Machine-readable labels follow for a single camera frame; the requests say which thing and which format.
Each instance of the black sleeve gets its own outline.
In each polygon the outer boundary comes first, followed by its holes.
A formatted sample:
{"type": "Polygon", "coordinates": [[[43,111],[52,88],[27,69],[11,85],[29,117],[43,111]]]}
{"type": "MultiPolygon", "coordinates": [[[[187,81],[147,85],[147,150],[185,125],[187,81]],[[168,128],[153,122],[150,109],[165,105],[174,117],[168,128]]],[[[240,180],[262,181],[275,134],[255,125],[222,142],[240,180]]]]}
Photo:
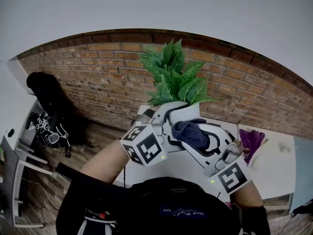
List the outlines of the black sleeve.
{"type": "Polygon", "coordinates": [[[268,217],[263,206],[242,209],[242,228],[244,232],[256,235],[270,235],[268,217]]]}

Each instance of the white table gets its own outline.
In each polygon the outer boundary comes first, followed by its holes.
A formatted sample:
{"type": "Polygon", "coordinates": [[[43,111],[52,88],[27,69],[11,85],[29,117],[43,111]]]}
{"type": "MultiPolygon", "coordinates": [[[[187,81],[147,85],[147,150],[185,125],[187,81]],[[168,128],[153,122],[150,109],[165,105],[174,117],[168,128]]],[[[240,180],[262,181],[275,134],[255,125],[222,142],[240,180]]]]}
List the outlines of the white table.
{"type": "MultiPolygon", "coordinates": [[[[138,114],[142,114],[149,106],[141,106],[138,114]]],[[[238,138],[238,128],[236,124],[222,122],[218,120],[203,118],[209,123],[218,124],[225,130],[229,131],[236,139],[238,138]]],[[[171,152],[167,154],[167,159],[152,165],[150,167],[143,167],[136,163],[128,162],[126,165],[126,184],[132,186],[133,184],[142,183],[145,180],[158,177],[173,177],[180,178],[186,181],[193,182],[203,188],[203,190],[211,195],[218,196],[219,191],[216,190],[208,182],[208,177],[203,173],[203,168],[198,162],[187,152],[171,152]]],[[[124,173],[121,172],[116,181],[118,184],[124,180],[124,173]]],[[[229,196],[219,196],[224,202],[229,202],[229,196]]]]}
{"type": "Polygon", "coordinates": [[[248,167],[262,199],[294,192],[295,148],[293,136],[238,124],[238,130],[263,132],[268,141],[253,155],[248,167]]]}

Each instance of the white panel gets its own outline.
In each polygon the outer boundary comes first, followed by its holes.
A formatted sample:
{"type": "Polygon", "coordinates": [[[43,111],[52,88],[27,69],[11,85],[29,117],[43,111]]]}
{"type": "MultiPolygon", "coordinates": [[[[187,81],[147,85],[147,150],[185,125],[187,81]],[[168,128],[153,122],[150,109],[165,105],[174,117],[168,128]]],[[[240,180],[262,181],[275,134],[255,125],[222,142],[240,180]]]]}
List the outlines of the white panel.
{"type": "Polygon", "coordinates": [[[6,64],[0,63],[0,138],[5,135],[13,150],[36,100],[35,96],[26,93],[6,64]],[[8,138],[11,129],[14,134],[8,138]]]}
{"type": "Polygon", "coordinates": [[[238,124],[238,129],[263,132],[268,141],[253,155],[249,167],[251,178],[262,199],[294,192],[295,148],[293,136],[238,124]]]}

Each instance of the white wall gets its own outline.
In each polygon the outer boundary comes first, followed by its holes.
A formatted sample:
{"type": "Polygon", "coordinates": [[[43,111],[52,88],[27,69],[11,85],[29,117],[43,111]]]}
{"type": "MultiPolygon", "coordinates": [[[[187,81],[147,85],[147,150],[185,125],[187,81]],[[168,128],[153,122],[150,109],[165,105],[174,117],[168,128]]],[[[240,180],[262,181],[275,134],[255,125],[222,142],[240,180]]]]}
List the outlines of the white wall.
{"type": "Polygon", "coordinates": [[[65,36],[161,28],[223,39],[313,84],[313,0],[0,0],[0,60],[65,36]]]}
{"type": "Polygon", "coordinates": [[[11,129],[14,135],[8,139],[15,147],[36,97],[27,94],[4,62],[0,62],[0,143],[11,129]]]}

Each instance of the cable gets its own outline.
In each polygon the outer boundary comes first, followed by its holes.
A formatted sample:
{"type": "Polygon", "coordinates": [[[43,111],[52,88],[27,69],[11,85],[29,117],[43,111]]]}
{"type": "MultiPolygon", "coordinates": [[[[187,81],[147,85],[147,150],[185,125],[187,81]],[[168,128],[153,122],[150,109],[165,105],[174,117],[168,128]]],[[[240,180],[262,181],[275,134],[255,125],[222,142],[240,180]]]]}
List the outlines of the cable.
{"type": "Polygon", "coordinates": [[[297,214],[294,214],[290,219],[289,219],[289,221],[287,222],[287,224],[284,226],[284,228],[280,231],[280,233],[279,234],[277,234],[277,235],[280,235],[282,232],[283,232],[283,230],[288,226],[288,224],[289,224],[289,222],[296,216],[297,214]]]}
{"type": "Polygon", "coordinates": [[[84,153],[82,153],[81,151],[80,151],[80,149],[76,146],[76,148],[77,148],[77,150],[79,151],[79,153],[80,154],[82,154],[84,157],[85,157],[85,159],[87,160],[87,161],[89,161],[89,158],[87,158],[86,156],[85,156],[85,154],[84,153]]]}
{"type": "Polygon", "coordinates": [[[56,209],[60,209],[60,208],[57,208],[56,205],[54,204],[54,202],[49,198],[49,195],[48,195],[47,191],[45,190],[45,188],[44,188],[41,184],[36,183],[36,182],[34,182],[34,181],[29,181],[29,180],[27,180],[27,179],[25,179],[25,178],[22,178],[22,179],[24,179],[24,180],[26,180],[26,181],[28,181],[28,182],[30,182],[30,183],[34,183],[34,184],[39,185],[42,189],[44,189],[45,193],[47,194],[47,197],[48,197],[49,201],[54,205],[54,207],[55,207],[56,209]]]}
{"type": "Polygon", "coordinates": [[[125,178],[126,178],[126,167],[124,167],[124,188],[126,188],[125,178]]]}

